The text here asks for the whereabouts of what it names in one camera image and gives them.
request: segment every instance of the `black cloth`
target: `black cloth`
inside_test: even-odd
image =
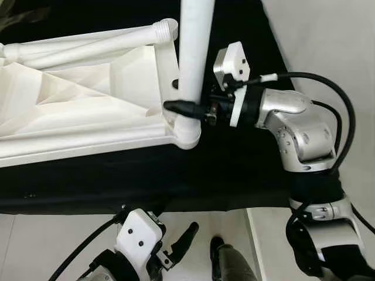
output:
[[[329,268],[340,280],[374,281],[375,270],[369,267],[358,245],[338,245],[322,249]]]
[[[176,0],[19,0],[15,9],[33,5],[50,6],[48,19],[8,27],[0,33],[0,42],[128,28],[163,18],[179,20],[180,9]],[[203,102],[216,83],[212,66],[218,50],[236,41],[243,44],[252,77],[285,71],[261,1],[217,0]],[[293,89],[290,81],[269,87]],[[114,213],[122,204],[159,211],[286,207],[290,177],[268,131],[202,124],[202,137],[192,150],[163,145],[1,168],[0,211]]]

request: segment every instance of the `black cable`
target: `black cable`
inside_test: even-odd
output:
[[[119,222],[123,222],[128,215],[128,211],[122,210],[117,215],[115,215],[111,220],[104,223],[100,226],[97,230],[95,230],[89,237],[87,237],[66,259],[63,263],[56,269],[56,271],[52,274],[48,281],[56,281],[57,278],[63,273],[65,268],[70,265],[70,263],[77,257],[77,255],[82,252],[82,250],[99,234],[101,234],[104,230],[110,227],[113,224],[117,224]]]
[[[70,263],[73,261],[73,259],[76,258],[76,256],[82,252],[82,250],[92,241],[94,240],[99,234],[101,234],[104,230],[106,230],[108,227],[113,225],[115,223],[114,219],[111,219],[107,221],[105,224],[103,224],[101,227],[99,227],[97,230],[95,230],[89,237],[87,237],[66,259],[63,261],[63,263],[56,269],[56,271],[52,274],[50,279],[48,281],[56,281],[57,278],[63,273],[65,268],[70,265]]]
[[[290,231],[291,231],[291,227],[294,223],[294,221],[299,218],[301,215],[302,215],[302,212],[305,211],[306,207],[308,205],[310,205],[312,202],[312,200],[309,200],[309,201],[306,201],[304,203],[302,203],[293,213],[292,215],[289,217],[288,219],[288,222],[287,222],[287,226],[285,227],[285,232],[287,234],[287,240],[289,242],[290,245],[293,245],[293,242],[290,240]]]
[[[375,234],[375,227],[373,227],[368,221],[366,221],[364,217],[362,217],[362,215],[358,212],[358,210],[356,209],[356,207],[354,207],[353,204],[352,204],[352,210],[353,210],[354,215],[356,215],[356,217],[358,218],[358,220],[360,220],[360,222],[362,222],[362,224],[365,227],[367,227],[369,231]]]
[[[349,116],[349,130],[347,132],[347,137],[346,137],[346,141],[343,146],[343,149],[341,150],[340,155],[337,157],[335,163],[331,167],[330,174],[334,174],[337,172],[339,166],[342,164],[347,153],[349,152],[349,149],[353,142],[354,133],[356,131],[356,115],[354,113],[352,102],[350,101],[347,94],[336,83],[334,83],[330,79],[327,79],[326,77],[323,77],[314,73],[306,73],[306,72],[288,72],[288,73],[277,74],[278,80],[289,79],[289,78],[307,78],[307,79],[321,82],[327,85],[328,87],[330,87],[333,91],[335,91],[345,104],[347,114]],[[242,85],[243,84],[254,85],[254,84],[259,84],[262,82],[263,82],[262,77],[260,77],[260,78],[248,80],[246,82],[236,82],[234,86],[238,87],[238,86],[241,86],[241,84]]]
[[[78,278],[78,280],[85,278],[87,275],[89,275],[92,272],[91,268],[87,269],[82,275]]]
[[[340,113],[336,109],[331,107],[330,105],[325,104],[324,102],[313,100],[312,103],[315,104],[315,105],[318,105],[320,107],[323,107],[325,109],[328,109],[335,116],[336,124],[337,124],[336,139],[335,139],[335,151],[336,151],[336,153],[339,153],[341,134],[342,134],[342,119],[341,119]]]

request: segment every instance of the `black fabric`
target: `black fabric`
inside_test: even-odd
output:
[[[331,246],[323,248],[322,253],[327,267],[341,280],[348,280],[353,276],[375,280],[375,270],[369,267],[358,245]]]
[[[344,197],[337,173],[293,173],[291,178],[291,198],[295,201],[322,204],[339,201]]]
[[[180,4],[176,0],[41,3],[19,0],[19,10],[22,5],[29,9],[47,5],[51,7],[50,16],[5,29],[0,42],[26,42],[148,25],[162,18],[179,19]],[[217,0],[202,102],[215,83],[212,65],[218,50],[238,40],[252,77],[285,71],[261,1]],[[272,83],[272,87],[293,89],[289,80]],[[0,169],[0,179],[2,212],[93,214],[114,213],[121,204],[166,211],[286,207],[291,175],[283,170],[277,143],[269,132],[202,124],[202,137],[192,150],[165,145],[6,167]]]

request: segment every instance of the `white pvc pipe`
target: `white pvc pipe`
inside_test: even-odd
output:
[[[166,43],[174,40],[177,32],[177,21],[174,19],[163,19],[147,28],[48,54],[47,56],[34,60],[26,60],[23,64],[35,69],[57,66],[88,57],[98,56],[103,53],[115,52],[147,44]]]
[[[62,50],[79,47],[95,41],[108,39],[121,34],[126,34],[148,28],[150,26],[140,26],[137,28],[110,30],[107,32],[87,33],[83,35],[73,35],[66,37],[58,37],[45,39],[40,41],[26,42],[26,43],[12,43],[6,44],[2,47],[2,52],[8,63],[18,62],[22,63],[27,60],[35,60]]]
[[[182,0],[180,20],[179,98],[200,102],[215,0]],[[200,137],[200,121],[178,115],[174,133],[185,147]]]

